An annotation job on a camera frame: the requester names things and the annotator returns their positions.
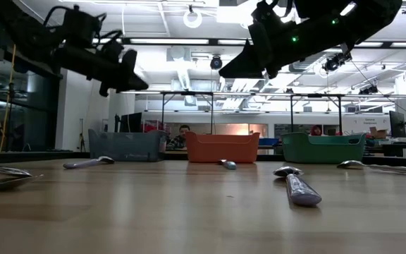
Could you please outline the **purple handled spoon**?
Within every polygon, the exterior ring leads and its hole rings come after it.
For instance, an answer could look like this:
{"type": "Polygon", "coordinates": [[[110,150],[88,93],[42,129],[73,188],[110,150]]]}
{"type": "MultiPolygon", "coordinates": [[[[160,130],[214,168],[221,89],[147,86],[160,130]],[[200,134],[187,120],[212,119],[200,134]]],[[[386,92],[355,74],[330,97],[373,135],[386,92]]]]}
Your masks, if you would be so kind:
{"type": "Polygon", "coordinates": [[[24,186],[28,183],[32,183],[42,177],[43,177],[43,175],[41,174],[38,176],[26,176],[26,177],[20,177],[20,178],[0,179],[0,191],[10,191],[10,190],[16,189],[20,186],[24,186]]]}
{"type": "Polygon", "coordinates": [[[101,156],[96,159],[89,159],[81,162],[67,162],[63,164],[64,169],[79,169],[79,168],[85,168],[85,167],[93,167],[99,164],[114,164],[115,160],[107,157],[107,156],[101,156]]]}
{"type": "Polygon", "coordinates": [[[360,161],[356,160],[348,160],[341,162],[338,166],[339,169],[363,169],[363,168],[370,168],[370,169],[377,169],[381,171],[391,171],[400,174],[406,174],[406,167],[394,167],[388,165],[378,165],[378,164],[364,164],[360,161]]]}

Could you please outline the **grey plastic bin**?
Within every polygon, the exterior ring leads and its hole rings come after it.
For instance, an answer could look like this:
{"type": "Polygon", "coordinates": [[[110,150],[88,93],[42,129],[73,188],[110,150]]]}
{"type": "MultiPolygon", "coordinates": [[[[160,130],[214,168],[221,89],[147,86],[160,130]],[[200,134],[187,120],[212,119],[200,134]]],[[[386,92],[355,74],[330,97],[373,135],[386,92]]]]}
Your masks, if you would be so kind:
{"type": "Polygon", "coordinates": [[[158,162],[166,151],[165,131],[107,133],[88,130],[90,157],[107,156],[116,162],[158,162]]]}

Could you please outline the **orange plastic bin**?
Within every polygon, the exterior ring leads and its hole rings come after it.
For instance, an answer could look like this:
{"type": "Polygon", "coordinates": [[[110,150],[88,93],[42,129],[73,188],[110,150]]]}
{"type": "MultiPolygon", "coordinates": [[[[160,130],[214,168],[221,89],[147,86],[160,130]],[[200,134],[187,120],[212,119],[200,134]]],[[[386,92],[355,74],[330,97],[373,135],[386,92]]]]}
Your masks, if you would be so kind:
{"type": "Polygon", "coordinates": [[[252,135],[186,134],[187,157],[190,162],[215,163],[220,159],[251,164],[257,160],[260,133],[252,135]]]}

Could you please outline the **cardboard box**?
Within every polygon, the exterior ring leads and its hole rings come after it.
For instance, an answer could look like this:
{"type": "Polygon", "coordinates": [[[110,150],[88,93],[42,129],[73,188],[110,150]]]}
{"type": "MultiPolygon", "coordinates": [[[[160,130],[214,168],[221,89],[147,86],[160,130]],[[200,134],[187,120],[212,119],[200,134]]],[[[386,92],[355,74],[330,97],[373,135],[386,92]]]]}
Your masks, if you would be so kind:
{"type": "Polygon", "coordinates": [[[373,139],[386,139],[388,131],[387,129],[377,129],[376,127],[370,127],[370,136],[373,139]]]}

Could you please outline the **black aluminium table frame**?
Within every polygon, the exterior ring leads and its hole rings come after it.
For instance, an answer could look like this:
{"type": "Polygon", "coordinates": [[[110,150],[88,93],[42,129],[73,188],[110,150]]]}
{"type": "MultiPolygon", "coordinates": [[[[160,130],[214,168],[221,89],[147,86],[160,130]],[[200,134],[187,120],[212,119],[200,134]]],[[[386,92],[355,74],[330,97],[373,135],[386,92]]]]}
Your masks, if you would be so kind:
{"type": "MultiPolygon", "coordinates": [[[[165,160],[187,160],[187,153],[172,152],[162,156],[165,160]]],[[[53,159],[89,159],[88,152],[0,152],[0,163],[31,162],[53,159]]],[[[259,162],[284,162],[283,155],[257,155],[259,162]]],[[[405,157],[363,156],[362,163],[392,167],[406,167],[405,157]]]]}

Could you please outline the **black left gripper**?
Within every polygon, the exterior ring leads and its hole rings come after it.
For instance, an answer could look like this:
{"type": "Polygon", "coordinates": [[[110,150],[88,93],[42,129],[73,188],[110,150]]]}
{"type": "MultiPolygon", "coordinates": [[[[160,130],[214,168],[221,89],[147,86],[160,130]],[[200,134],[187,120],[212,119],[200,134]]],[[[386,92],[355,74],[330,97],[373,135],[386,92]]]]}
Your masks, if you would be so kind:
{"type": "Polygon", "coordinates": [[[100,81],[99,94],[102,97],[108,97],[110,89],[119,93],[149,88],[134,72],[137,52],[133,49],[123,55],[122,62],[118,57],[108,60],[101,52],[94,54],[86,49],[68,45],[58,48],[54,56],[55,62],[62,68],[84,75],[87,80],[100,81]]]}

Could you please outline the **black metal frame stand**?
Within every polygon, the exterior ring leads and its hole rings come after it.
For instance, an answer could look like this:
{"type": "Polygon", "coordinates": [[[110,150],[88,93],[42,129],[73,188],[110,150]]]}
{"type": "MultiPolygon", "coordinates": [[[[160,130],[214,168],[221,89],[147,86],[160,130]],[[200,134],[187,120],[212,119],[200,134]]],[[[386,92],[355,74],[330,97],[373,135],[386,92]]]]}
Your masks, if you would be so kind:
{"type": "Polygon", "coordinates": [[[200,95],[203,99],[207,101],[211,108],[211,123],[210,123],[210,133],[213,134],[215,131],[214,127],[214,93],[213,92],[201,92],[201,91],[190,91],[190,90],[183,90],[183,91],[160,91],[159,94],[162,96],[161,99],[161,129],[164,130],[165,122],[164,122],[164,113],[165,113],[165,106],[167,105],[166,95],[171,95],[170,99],[172,99],[175,95],[181,96],[193,96],[196,97],[200,95]]]}
{"type": "Polygon", "coordinates": [[[293,93],[293,94],[288,94],[288,96],[289,96],[289,99],[290,99],[290,131],[291,132],[295,132],[295,130],[294,130],[294,111],[293,111],[293,107],[294,107],[294,101],[293,101],[293,99],[294,99],[294,97],[300,97],[300,98],[303,98],[303,97],[307,97],[307,98],[332,98],[332,97],[335,97],[337,100],[338,100],[338,102],[337,103],[335,103],[334,102],[334,104],[338,107],[338,123],[339,123],[339,129],[340,129],[340,131],[342,132],[343,131],[343,124],[342,124],[342,109],[341,109],[341,107],[342,107],[342,104],[341,104],[341,101],[342,101],[342,97],[344,97],[344,95],[342,95],[342,94],[322,94],[322,93],[310,93],[310,94],[302,94],[302,93],[297,93],[297,94],[295,94],[295,93],[293,93]]]}

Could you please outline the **green patterned handle spoon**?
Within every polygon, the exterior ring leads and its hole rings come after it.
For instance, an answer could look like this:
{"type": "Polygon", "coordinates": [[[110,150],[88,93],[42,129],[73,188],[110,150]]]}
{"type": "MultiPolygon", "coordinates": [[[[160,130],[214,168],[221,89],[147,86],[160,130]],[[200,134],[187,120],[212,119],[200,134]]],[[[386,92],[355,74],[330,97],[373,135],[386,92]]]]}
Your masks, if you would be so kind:
{"type": "Polygon", "coordinates": [[[28,171],[17,169],[13,167],[0,167],[0,174],[15,176],[15,177],[32,177],[32,174],[28,171]]]}

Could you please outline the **black overhead frame bar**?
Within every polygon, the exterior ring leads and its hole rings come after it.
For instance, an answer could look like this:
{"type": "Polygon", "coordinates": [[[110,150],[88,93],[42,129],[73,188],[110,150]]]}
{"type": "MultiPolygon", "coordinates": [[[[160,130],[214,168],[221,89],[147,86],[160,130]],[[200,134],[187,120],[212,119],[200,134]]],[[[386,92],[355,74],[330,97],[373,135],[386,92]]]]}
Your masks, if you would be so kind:
{"type": "MultiPolygon", "coordinates": [[[[173,37],[124,37],[123,39],[120,39],[120,42],[122,44],[126,44],[129,45],[130,43],[130,39],[133,38],[154,38],[154,39],[186,39],[186,38],[173,38],[173,37]]],[[[212,47],[241,47],[243,45],[219,45],[218,44],[218,40],[231,40],[231,39],[219,39],[219,38],[188,38],[188,39],[205,39],[205,40],[209,40],[208,44],[131,44],[131,45],[170,45],[170,46],[174,46],[174,45],[187,45],[187,46],[212,46],[212,47]]],[[[395,47],[391,47],[392,43],[394,43],[395,41],[366,41],[366,42],[382,42],[383,45],[382,47],[369,47],[369,48],[379,48],[379,49],[406,49],[406,48],[395,48],[395,47]]]]}

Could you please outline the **black tripod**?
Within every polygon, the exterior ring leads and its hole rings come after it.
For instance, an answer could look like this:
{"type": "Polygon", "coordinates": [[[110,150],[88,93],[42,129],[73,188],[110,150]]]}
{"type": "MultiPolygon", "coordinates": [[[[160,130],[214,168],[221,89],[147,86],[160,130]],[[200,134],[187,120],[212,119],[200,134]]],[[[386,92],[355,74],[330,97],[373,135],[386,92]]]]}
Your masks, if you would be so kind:
{"type": "Polygon", "coordinates": [[[5,151],[9,151],[9,143],[10,143],[10,137],[11,137],[11,119],[12,119],[12,108],[13,108],[13,99],[15,97],[15,90],[14,90],[14,83],[10,82],[9,84],[9,90],[8,90],[8,106],[6,107],[8,110],[8,117],[7,117],[7,123],[6,123],[6,146],[5,146],[5,151]]]}

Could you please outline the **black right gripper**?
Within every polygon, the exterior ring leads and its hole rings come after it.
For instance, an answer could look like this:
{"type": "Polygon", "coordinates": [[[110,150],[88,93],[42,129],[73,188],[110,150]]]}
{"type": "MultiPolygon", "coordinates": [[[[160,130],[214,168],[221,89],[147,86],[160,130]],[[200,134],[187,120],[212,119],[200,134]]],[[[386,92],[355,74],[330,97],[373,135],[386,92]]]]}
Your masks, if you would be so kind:
{"type": "Polygon", "coordinates": [[[332,47],[333,23],[331,19],[300,24],[256,20],[250,36],[253,45],[246,40],[241,53],[219,70],[221,77],[261,78],[266,71],[274,78],[282,67],[332,47]]]}

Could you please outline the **black computer monitor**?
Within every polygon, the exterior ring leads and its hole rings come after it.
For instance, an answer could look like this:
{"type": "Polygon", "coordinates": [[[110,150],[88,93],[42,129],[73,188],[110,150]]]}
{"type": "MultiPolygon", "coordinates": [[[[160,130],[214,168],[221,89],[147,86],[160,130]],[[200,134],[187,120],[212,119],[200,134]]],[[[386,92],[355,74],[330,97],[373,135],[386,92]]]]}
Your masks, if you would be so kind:
{"type": "Polygon", "coordinates": [[[142,113],[126,114],[120,117],[119,131],[121,133],[141,133],[142,113]]]}
{"type": "Polygon", "coordinates": [[[390,117],[390,136],[393,138],[405,138],[405,116],[396,111],[389,111],[390,117]]]}

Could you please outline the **teal plastic bin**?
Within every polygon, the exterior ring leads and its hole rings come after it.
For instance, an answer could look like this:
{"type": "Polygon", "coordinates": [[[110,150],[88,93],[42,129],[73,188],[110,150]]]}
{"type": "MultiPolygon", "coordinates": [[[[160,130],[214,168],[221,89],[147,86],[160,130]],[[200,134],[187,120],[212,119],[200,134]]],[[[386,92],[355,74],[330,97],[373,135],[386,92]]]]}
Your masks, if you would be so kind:
{"type": "Polygon", "coordinates": [[[300,164],[339,164],[361,160],[366,134],[346,136],[313,136],[286,133],[281,136],[283,156],[287,162],[300,164]]]}

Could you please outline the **dark background desk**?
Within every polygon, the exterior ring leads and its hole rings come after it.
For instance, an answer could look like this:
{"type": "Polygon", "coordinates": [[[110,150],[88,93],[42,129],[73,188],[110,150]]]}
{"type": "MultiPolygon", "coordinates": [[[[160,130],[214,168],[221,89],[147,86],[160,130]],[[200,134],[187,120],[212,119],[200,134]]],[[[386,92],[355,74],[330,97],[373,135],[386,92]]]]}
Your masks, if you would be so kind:
{"type": "Polygon", "coordinates": [[[406,143],[393,143],[378,145],[376,147],[366,147],[365,155],[406,158],[406,143]]]}

